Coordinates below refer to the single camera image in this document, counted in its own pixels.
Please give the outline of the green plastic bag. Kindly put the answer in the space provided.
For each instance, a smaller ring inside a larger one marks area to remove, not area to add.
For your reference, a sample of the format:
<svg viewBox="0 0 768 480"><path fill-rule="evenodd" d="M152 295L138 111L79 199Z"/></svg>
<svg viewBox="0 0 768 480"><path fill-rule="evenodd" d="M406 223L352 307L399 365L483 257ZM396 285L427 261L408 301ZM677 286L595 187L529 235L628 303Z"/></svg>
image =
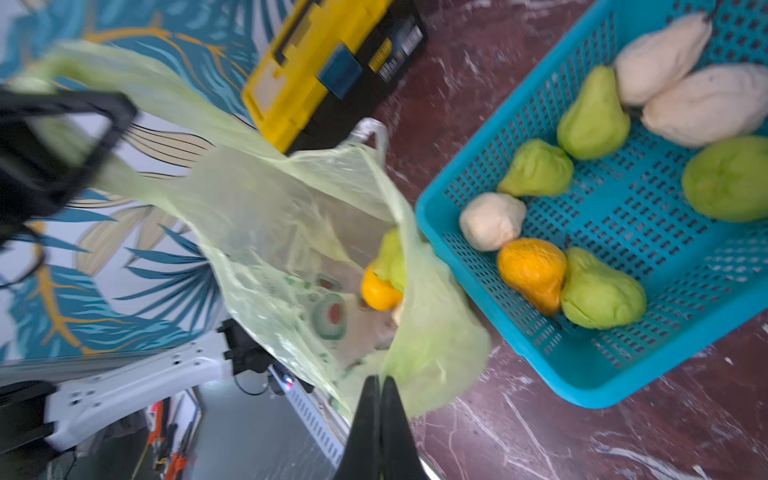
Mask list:
<svg viewBox="0 0 768 480"><path fill-rule="evenodd" d="M480 378L490 336L386 174L380 123L364 125L373 146L352 140L286 156L163 63L86 41L56 45L9 86L51 93L58 77L123 93L140 111L213 143L178 179L143 176L112 154L94 184L189 226L233 318L345 416L374 374L394 378L411 417L451 403ZM363 300L361 284L393 228L407 283L402 302L380 312Z"/></svg>

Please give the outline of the yellow pear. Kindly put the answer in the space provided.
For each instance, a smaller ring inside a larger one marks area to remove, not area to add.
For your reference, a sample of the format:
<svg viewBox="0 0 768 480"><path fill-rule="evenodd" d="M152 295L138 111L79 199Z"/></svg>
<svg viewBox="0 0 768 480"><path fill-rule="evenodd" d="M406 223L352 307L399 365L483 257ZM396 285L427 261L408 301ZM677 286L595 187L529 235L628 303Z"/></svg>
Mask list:
<svg viewBox="0 0 768 480"><path fill-rule="evenodd" d="M361 284L362 298L376 311L392 310L402 302L403 294L390 282L380 279L374 272L374 266L371 263L365 270Z"/></svg>

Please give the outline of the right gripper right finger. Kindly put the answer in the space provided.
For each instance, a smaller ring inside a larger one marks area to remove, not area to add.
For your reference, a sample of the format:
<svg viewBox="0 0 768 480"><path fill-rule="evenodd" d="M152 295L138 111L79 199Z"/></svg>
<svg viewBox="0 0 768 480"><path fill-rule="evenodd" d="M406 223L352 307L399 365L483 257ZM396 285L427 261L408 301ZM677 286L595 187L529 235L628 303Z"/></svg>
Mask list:
<svg viewBox="0 0 768 480"><path fill-rule="evenodd" d="M382 478L428 480L392 377L384 381L380 410Z"/></svg>

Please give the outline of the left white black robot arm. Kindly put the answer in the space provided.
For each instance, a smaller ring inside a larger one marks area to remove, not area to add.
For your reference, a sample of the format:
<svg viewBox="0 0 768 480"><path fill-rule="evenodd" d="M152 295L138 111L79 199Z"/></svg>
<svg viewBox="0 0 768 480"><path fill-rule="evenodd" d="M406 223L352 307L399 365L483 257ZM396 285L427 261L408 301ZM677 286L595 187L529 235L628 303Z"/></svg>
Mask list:
<svg viewBox="0 0 768 480"><path fill-rule="evenodd" d="M98 114L110 126L79 167L33 132L35 117ZM23 235L34 217L50 216L95 177L137 115L126 95L109 92L1 93L1 240ZM280 363L234 320L165 353L58 385L28 380L1 389L1 476L34 479L61 453L153 402L245 371L268 372L280 392Z"/></svg>

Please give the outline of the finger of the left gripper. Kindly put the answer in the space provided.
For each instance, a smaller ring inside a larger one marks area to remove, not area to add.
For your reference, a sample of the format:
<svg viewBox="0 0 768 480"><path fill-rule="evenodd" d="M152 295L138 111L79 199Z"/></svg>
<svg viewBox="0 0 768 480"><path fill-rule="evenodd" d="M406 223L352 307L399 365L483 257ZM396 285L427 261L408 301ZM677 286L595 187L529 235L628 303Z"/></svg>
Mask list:
<svg viewBox="0 0 768 480"><path fill-rule="evenodd" d="M1 91L1 238L21 234L33 217L57 213L95 177L107 155L122 139L138 114L129 98L117 92ZM75 115L99 115L108 127L95 140L77 141L73 160L64 149L45 140L53 129L44 120Z"/></svg>

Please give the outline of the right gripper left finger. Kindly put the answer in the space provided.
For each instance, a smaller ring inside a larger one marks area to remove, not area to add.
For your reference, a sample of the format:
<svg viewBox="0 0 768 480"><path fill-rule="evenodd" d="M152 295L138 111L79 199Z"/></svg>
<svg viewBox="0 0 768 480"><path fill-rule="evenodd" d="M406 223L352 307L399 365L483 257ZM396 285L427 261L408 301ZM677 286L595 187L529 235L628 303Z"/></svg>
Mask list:
<svg viewBox="0 0 768 480"><path fill-rule="evenodd" d="M377 375L366 378L345 450L334 480L381 478L381 387Z"/></svg>

